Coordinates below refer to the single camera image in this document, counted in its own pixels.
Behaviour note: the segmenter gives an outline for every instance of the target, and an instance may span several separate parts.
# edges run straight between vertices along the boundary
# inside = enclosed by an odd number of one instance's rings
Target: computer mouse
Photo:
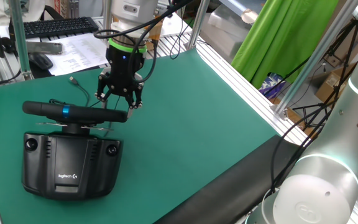
[[[13,41],[11,41],[7,37],[1,38],[2,47],[7,53],[15,53],[16,52],[16,46]]]
[[[53,66],[53,63],[45,54],[38,52],[29,53],[29,62],[38,66],[41,70],[48,70]]]

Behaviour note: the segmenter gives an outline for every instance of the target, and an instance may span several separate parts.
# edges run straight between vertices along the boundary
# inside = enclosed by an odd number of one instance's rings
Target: green cloth
[[[232,66],[256,88],[268,73],[285,76],[316,48],[337,0],[268,0]],[[293,82],[302,68],[287,81]]]
[[[100,69],[73,74],[93,95]],[[196,50],[159,58],[145,83],[144,105],[109,138],[122,139],[117,183],[106,197],[59,202],[27,193],[21,184],[23,135],[50,133],[51,120],[24,114],[25,100],[85,104],[70,75],[0,87],[0,212],[4,223],[150,224],[277,134]],[[109,107],[117,96],[109,98]],[[127,103],[121,98],[118,109]],[[92,130],[102,136],[104,131]]]

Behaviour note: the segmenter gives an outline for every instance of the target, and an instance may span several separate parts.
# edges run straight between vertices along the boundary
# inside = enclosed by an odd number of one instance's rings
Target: logitech logo
[[[71,175],[71,174],[58,174],[58,177],[60,177],[60,178],[62,178],[62,179],[64,179],[64,178],[72,178],[72,179],[77,179],[78,178],[78,176],[76,175],[76,174],[73,174],[73,175]]]

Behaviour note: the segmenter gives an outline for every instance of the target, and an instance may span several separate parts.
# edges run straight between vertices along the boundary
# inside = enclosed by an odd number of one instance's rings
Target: keyboard
[[[67,34],[82,34],[85,32],[95,32],[98,29],[99,27],[90,17],[24,22],[26,39]]]

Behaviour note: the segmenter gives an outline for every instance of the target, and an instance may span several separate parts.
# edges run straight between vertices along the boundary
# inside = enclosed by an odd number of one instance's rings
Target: green curtain
[[[256,88],[269,72],[285,76],[316,48],[338,0],[268,0],[232,66]],[[301,69],[289,79],[293,82]]]

